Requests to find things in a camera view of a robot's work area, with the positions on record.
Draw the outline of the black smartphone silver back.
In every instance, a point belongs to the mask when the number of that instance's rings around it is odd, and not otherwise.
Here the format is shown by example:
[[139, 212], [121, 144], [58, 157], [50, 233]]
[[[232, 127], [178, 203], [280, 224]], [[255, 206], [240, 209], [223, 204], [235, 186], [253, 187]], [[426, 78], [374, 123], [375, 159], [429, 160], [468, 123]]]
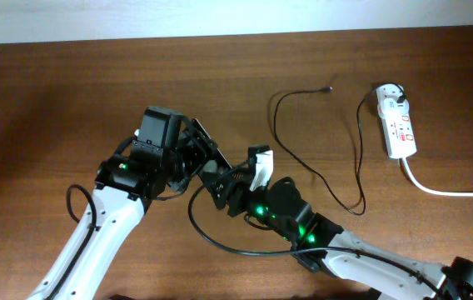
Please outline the black smartphone silver back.
[[217, 143], [208, 134], [207, 130], [196, 118], [192, 119], [192, 125], [207, 141], [207, 162], [202, 168], [202, 173], [224, 173], [228, 171], [232, 167], [231, 164], [222, 155]]

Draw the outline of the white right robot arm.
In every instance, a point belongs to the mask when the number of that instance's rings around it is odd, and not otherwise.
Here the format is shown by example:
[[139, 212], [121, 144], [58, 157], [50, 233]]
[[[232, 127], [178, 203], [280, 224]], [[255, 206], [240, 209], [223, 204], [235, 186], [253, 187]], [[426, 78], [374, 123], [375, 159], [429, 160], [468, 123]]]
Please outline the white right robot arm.
[[302, 199], [290, 177], [269, 185], [256, 167], [201, 172], [216, 200], [234, 217], [247, 213], [285, 238], [287, 254], [307, 270], [367, 285], [379, 299], [473, 299], [473, 262], [422, 262], [363, 241]]

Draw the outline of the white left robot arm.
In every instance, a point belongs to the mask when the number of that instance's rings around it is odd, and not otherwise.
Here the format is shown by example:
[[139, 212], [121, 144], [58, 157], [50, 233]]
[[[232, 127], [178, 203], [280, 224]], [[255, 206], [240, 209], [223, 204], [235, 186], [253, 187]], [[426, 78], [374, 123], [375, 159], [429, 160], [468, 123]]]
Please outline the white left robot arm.
[[97, 170], [92, 191], [73, 184], [87, 199], [77, 227], [31, 299], [91, 299], [120, 246], [167, 188], [179, 198], [214, 157], [217, 145], [194, 118], [148, 107], [141, 126]]

